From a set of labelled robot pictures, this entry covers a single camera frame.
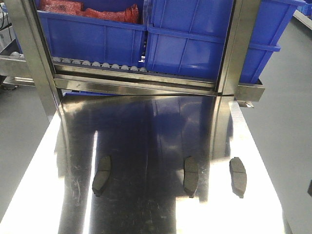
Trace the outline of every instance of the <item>stainless steel frame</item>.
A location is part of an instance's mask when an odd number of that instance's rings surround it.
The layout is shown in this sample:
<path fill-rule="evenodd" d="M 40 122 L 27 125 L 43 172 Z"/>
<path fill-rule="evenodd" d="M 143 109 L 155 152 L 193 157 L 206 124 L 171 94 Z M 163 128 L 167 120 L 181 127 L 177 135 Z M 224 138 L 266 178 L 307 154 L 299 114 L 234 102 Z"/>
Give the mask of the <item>stainless steel frame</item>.
<path fill-rule="evenodd" d="M 33 0 L 6 0 L 5 5 L 15 33 L 27 58 L 27 65 L 36 84 L 39 97 L 48 119 L 52 119 L 60 104 L 61 92 L 57 90 L 54 66 L 43 35 Z"/>
<path fill-rule="evenodd" d="M 35 86 L 35 83 L 32 78 L 6 77 L 3 83 L 13 85 Z"/>
<path fill-rule="evenodd" d="M 228 135 L 228 124 L 231 109 L 229 103 L 234 101 L 233 96 L 216 97 L 214 112 L 211 120 L 211 132 L 210 132 L 210 152 L 209 159 L 213 160 L 220 155 L 224 155 L 226 151 L 226 140 Z"/>
<path fill-rule="evenodd" d="M 260 0 L 234 1 L 220 77 L 217 83 L 160 74 L 53 64 L 33 0 L 4 1 L 26 57 L 0 56 L 1 75 L 27 78 L 36 85 L 48 117 L 55 112 L 60 89 L 107 92 L 120 95 L 213 95 L 259 100 L 263 86 L 238 85 Z M 22 78 L 12 83 L 25 84 Z"/>

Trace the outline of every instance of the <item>metal post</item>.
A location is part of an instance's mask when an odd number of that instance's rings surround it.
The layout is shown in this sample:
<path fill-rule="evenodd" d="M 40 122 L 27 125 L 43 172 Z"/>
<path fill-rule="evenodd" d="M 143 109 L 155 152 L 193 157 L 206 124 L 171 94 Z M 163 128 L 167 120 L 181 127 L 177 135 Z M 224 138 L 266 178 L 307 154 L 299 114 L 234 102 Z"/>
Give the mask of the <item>metal post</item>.
<path fill-rule="evenodd" d="M 231 103 L 233 96 L 221 97 L 215 99 L 214 113 L 211 120 L 209 159 L 217 159 L 226 155 L 226 140 L 228 136 L 228 126 L 231 116 Z"/>
<path fill-rule="evenodd" d="M 56 88 L 54 66 L 43 35 L 33 0 L 4 0 L 23 49 L 27 65 L 49 120 L 59 106 L 61 93 Z"/>
<path fill-rule="evenodd" d="M 236 0 L 216 91 L 234 95 L 244 66 L 261 0 Z"/>

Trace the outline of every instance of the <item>blue storage bin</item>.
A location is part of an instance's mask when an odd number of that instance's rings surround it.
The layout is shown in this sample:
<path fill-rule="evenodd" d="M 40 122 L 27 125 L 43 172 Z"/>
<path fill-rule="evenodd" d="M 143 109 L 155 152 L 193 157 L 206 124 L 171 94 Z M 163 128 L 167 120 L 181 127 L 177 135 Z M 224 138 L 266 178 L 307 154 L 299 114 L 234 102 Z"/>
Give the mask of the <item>blue storage bin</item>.
<path fill-rule="evenodd" d="M 193 34 L 225 37 L 232 0 L 154 0 L 154 27 Z"/>
<path fill-rule="evenodd" d="M 154 27 L 193 34 L 225 37 L 233 1 L 154 0 L 151 23 Z M 297 6 L 303 0 L 263 0 L 251 42 L 276 45 Z"/>
<path fill-rule="evenodd" d="M 216 80 L 225 40 L 219 37 L 164 30 L 148 25 L 146 68 L 169 73 Z M 256 83 L 264 66 L 279 46 L 251 43 L 240 82 Z"/>
<path fill-rule="evenodd" d="M 85 8 L 122 11 L 143 0 L 79 0 Z M 140 66 L 146 26 L 38 11 L 50 53 L 54 57 Z"/>
<path fill-rule="evenodd" d="M 304 6 L 299 6 L 297 10 L 306 16 L 310 16 L 312 15 L 312 0 L 305 0 L 305 2 L 307 4 Z"/>
<path fill-rule="evenodd" d="M 272 46 L 250 43 L 239 82 L 257 83 L 273 52 L 279 52 L 280 49 L 279 44 Z"/>
<path fill-rule="evenodd" d="M 276 45 L 303 0 L 262 0 L 253 28 L 252 43 Z"/>

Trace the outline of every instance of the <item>stainless steel table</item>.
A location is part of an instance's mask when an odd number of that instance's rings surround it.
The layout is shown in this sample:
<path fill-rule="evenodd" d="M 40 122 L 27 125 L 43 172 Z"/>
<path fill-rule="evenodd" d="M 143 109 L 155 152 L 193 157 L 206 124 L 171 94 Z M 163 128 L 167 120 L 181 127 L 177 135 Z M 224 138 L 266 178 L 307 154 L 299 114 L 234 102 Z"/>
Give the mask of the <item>stainless steel table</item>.
<path fill-rule="evenodd" d="M 91 188 L 111 156 L 107 188 Z M 199 183 L 183 190 L 193 156 Z M 232 191 L 229 162 L 247 173 Z M 0 234 L 285 234 L 282 208 L 232 97 L 66 96 L 0 223 Z"/>

